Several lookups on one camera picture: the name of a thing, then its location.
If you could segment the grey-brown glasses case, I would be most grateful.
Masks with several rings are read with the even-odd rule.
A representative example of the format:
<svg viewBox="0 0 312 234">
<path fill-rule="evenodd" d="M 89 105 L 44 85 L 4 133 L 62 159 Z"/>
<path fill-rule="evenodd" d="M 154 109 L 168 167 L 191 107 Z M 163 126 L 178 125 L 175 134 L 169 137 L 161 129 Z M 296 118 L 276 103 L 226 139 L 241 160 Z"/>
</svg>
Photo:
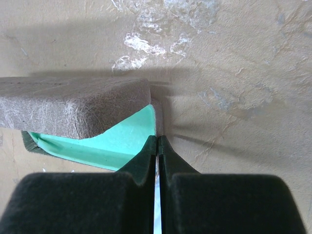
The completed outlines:
<svg viewBox="0 0 312 234">
<path fill-rule="evenodd" d="M 31 152 L 116 171 L 163 134 L 163 113 L 145 78 L 6 77 L 0 125 Z"/>
</svg>

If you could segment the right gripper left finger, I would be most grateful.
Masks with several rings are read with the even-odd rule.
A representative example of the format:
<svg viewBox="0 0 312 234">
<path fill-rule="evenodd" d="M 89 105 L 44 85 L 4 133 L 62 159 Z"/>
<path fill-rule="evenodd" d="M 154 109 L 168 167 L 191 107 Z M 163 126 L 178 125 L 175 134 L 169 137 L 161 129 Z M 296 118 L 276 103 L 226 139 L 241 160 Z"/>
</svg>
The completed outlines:
<svg viewBox="0 0 312 234">
<path fill-rule="evenodd" d="M 114 173 L 34 173 L 4 211 L 7 234 L 151 234 L 156 137 Z"/>
</svg>

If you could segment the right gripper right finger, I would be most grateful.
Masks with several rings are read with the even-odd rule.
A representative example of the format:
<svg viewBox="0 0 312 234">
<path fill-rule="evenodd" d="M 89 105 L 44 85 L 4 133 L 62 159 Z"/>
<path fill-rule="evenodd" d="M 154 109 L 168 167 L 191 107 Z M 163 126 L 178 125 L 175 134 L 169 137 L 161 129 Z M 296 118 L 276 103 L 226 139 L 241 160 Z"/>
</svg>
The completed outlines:
<svg viewBox="0 0 312 234">
<path fill-rule="evenodd" d="M 303 234 L 286 183 L 274 175 L 201 174 L 158 138 L 165 234 Z"/>
</svg>

